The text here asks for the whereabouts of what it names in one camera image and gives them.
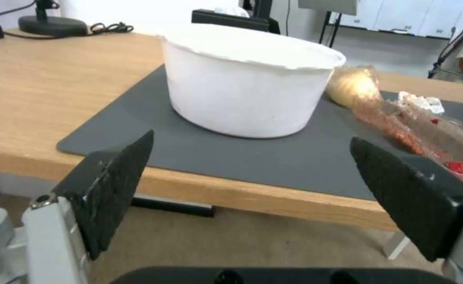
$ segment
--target lamp base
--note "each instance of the lamp base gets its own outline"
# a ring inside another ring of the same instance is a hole
[[[69,18],[47,17],[46,21],[39,21],[36,16],[24,16],[19,18],[17,23],[20,30],[30,34],[56,37],[88,34],[88,26],[84,22]]]

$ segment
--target white tissue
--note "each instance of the white tissue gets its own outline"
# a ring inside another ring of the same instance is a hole
[[[401,104],[411,102],[419,108],[429,110],[435,114],[442,114],[445,112],[442,102],[437,97],[418,97],[408,92],[399,92],[398,102]]]

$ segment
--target clear plastic wrap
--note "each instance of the clear plastic wrap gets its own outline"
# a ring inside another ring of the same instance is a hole
[[[378,128],[422,155],[445,166],[463,181],[463,123],[412,103],[356,99],[356,118]]]
[[[374,67],[339,67],[335,68],[326,92],[341,106],[352,108],[358,99],[382,99]]]

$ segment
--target screw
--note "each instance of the screw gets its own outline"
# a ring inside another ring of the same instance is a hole
[[[30,208],[32,210],[39,209],[42,207],[46,207],[47,205],[51,205],[53,203],[58,203],[58,198],[53,192],[48,194],[41,195],[30,202]]]

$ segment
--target floor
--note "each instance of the floor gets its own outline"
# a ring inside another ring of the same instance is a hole
[[[19,226],[29,199],[2,195]],[[409,267],[440,273],[413,245],[394,261],[381,246],[390,232],[218,209],[214,218],[131,207],[109,250],[92,265],[91,284],[145,266]]]

